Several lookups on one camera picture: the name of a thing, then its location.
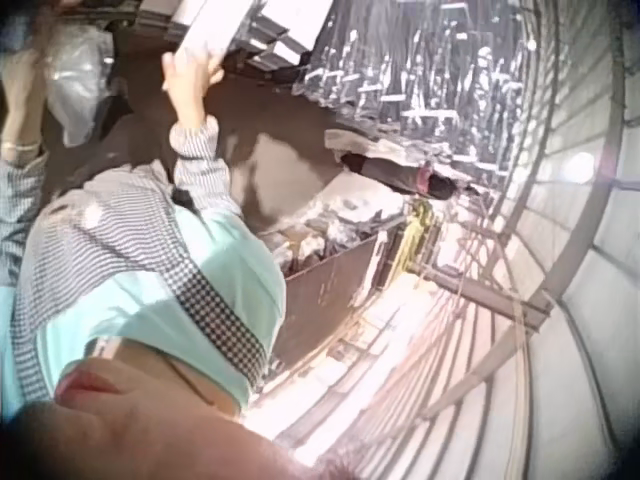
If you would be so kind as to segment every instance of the floor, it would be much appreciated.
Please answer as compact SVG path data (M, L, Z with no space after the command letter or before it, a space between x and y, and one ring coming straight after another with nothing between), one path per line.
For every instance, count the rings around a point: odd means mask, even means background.
M167 132L175 117L161 91L160 55L175 47L129 33L119 34L116 45L117 75L126 79L131 106L145 128L135 135L136 155L160 157L170 166L174 154ZM220 122L219 153L231 167L234 198L255 231L303 207L342 172L324 148L331 114L303 98L228 76L210 91L206 104ZM46 121L45 136L52 154L49 194L87 162L98 162L96 140L66 149L52 118Z

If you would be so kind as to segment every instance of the plastic bag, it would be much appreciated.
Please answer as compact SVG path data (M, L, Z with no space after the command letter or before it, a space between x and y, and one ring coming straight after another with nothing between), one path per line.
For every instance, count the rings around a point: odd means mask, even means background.
M267 246L274 261L280 267L283 274L288 274L293 265L293 250L291 242L284 235L278 232L261 235L260 239Z
M91 137L98 105L109 96L113 37L92 26L60 27L47 59L49 109L64 129L67 147Z

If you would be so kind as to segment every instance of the hand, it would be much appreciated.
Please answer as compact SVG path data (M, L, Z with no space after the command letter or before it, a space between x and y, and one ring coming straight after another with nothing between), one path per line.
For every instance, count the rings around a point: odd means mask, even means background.
M211 85L222 81L222 57L194 55L184 50L162 56L163 90L169 94L178 122L200 128L206 120L204 97Z

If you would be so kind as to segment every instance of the person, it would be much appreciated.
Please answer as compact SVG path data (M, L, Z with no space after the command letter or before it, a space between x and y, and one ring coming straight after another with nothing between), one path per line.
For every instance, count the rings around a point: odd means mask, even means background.
M469 182L442 175L429 164L410 167L353 152L343 154L340 161L351 172L376 180L402 195L420 195L444 201L462 194L471 197L480 195Z
M42 55L3 61L0 450L43 478L351 478L305 467L237 421L284 318L285 281L215 155L204 97L220 59L162 65L173 182L131 158L40 210Z

